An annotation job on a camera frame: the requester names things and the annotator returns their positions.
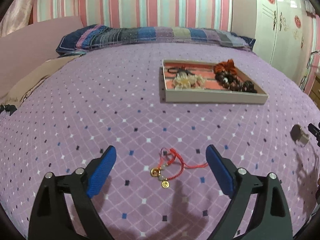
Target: white wardrobe door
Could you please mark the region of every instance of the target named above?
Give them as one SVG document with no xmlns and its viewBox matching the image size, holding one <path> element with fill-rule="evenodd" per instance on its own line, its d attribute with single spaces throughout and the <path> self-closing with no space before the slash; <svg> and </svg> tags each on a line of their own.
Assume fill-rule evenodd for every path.
<svg viewBox="0 0 320 240">
<path fill-rule="evenodd" d="M 277 0 L 277 5 L 277 33 L 271 65 L 293 79 L 301 53 L 301 2 L 300 0 Z"/>
<path fill-rule="evenodd" d="M 255 34 L 255 52 L 264 61 L 270 63 L 276 38 L 276 0 L 257 0 L 257 25 Z"/>
</svg>

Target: purple bedsheet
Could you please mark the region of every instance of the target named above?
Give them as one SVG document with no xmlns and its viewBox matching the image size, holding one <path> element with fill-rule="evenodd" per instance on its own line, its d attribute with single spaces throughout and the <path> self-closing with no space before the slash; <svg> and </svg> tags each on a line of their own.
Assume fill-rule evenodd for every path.
<svg viewBox="0 0 320 240">
<path fill-rule="evenodd" d="M 162 59 L 229 58 L 269 94 L 264 106 L 163 102 Z M 0 115 L 0 201 L 27 235 L 45 173 L 73 172 L 113 145 L 116 164 L 93 203 L 114 238 L 207 239 L 229 203 L 210 169 L 185 170 L 169 189 L 161 188 L 149 170 L 157 165 L 161 147 L 176 148 L 193 165 L 205 162 L 205 149 L 214 144 L 252 174 L 279 176 L 295 233 L 316 204 L 318 147 L 311 136 L 298 148 L 289 131 L 296 123 L 307 127 L 319 121 L 312 100 L 251 52 L 177 43 L 93 51 L 48 78 L 11 117 Z M 166 172 L 178 169 L 172 165 Z M 239 234 L 253 205 L 251 199 Z"/>
</svg>

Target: red string bracelet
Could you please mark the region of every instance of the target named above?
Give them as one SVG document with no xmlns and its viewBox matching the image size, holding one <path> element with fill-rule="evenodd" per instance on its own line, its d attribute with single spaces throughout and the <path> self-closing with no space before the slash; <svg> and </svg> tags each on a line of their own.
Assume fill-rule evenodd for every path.
<svg viewBox="0 0 320 240">
<path fill-rule="evenodd" d="M 173 157 L 167 162 L 167 163 L 164 163 L 165 159 L 164 157 L 162 156 L 163 155 L 163 152 L 164 151 L 167 151 L 167 155 L 172 155 Z M 168 167 L 169 165 L 171 165 L 175 160 L 176 158 L 179 159 L 180 161 L 180 164 L 181 164 L 181 168 L 180 168 L 180 171 L 172 176 L 172 177 L 169 177 L 169 178 L 165 178 L 162 174 L 161 174 L 161 171 L 165 170 L 166 167 Z M 156 167 L 156 168 L 153 168 L 151 170 L 151 176 L 153 177 L 158 177 L 160 181 L 162 181 L 161 185 L 163 188 L 168 188 L 169 187 L 169 180 L 172 180 L 172 179 L 175 179 L 177 178 L 178 176 L 180 176 L 184 169 L 187 168 L 187 169 L 196 169 L 196 168 L 205 168 L 206 166 L 208 166 L 208 163 L 204 163 L 204 164 L 200 164 L 200 165 L 195 165 L 195 166 L 190 166 L 190 165 L 187 165 L 184 161 L 183 161 L 183 158 L 181 157 L 181 155 L 173 148 L 170 148 L 169 150 L 167 150 L 166 148 L 162 148 L 161 151 L 160 151 L 160 162 L 159 162 L 159 165 Z"/>
</svg>

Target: striped wallpaper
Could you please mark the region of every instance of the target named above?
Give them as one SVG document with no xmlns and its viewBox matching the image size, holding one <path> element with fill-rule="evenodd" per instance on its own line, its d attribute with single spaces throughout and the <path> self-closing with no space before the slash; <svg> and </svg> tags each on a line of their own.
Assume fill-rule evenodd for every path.
<svg viewBox="0 0 320 240">
<path fill-rule="evenodd" d="M 64 16 L 80 16 L 85 26 L 180 26 L 230 31 L 232 0 L 37 0 L 35 22 Z"/>
<path fill-rule="evenodd" d="M 316 15 L 316 18 L 313 19 L 313 46 L 311 51 L 320 50 L 320 17 Z M 313 85 L 313 82 L 315 80 L 315 74 L 317 72 L 317 69 L 320 69 L 320 54 L 315 54 L 313 57 L 313 62 L 311 64 L 311 70 L 309 74 L 309 78 L 305 87 L 304 92 L 306 94 L 309 94 Z"/>
</svg>

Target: orange scrunchie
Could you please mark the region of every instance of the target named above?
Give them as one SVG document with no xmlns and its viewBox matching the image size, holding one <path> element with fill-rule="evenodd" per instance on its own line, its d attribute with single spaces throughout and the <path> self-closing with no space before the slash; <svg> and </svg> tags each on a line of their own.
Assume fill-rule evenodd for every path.
<svg viewBox="0 0 320 240">
<path fill-rule="evenodd" d="M 218 63 L 215 67 L 213 72 L 218 73 L 222 71 L 229 71 L 232 75 L 237 75 L 235 63 L 233 59 L 228 59 L 228 61 L 222 61 Z"/>
</svg>

